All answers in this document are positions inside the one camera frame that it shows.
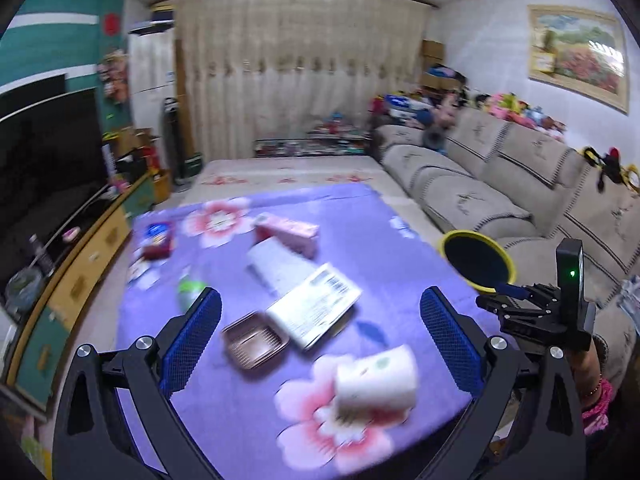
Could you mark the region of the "person right hand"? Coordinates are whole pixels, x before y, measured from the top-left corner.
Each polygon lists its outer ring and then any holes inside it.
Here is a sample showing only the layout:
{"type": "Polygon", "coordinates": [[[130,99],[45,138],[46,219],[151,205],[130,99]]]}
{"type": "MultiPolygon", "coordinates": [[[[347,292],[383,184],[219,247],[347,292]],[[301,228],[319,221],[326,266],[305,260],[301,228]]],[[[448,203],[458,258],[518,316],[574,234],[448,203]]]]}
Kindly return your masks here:
{"type": "Polygon", "coordinates": [[[580,406],[588,412],[602,403],[611,400],[611,385],[605,381],[601,372],[596,344],[590,341],[587,351],[574,352],[568,355],[570,370],[574,378],[580,406]]]}

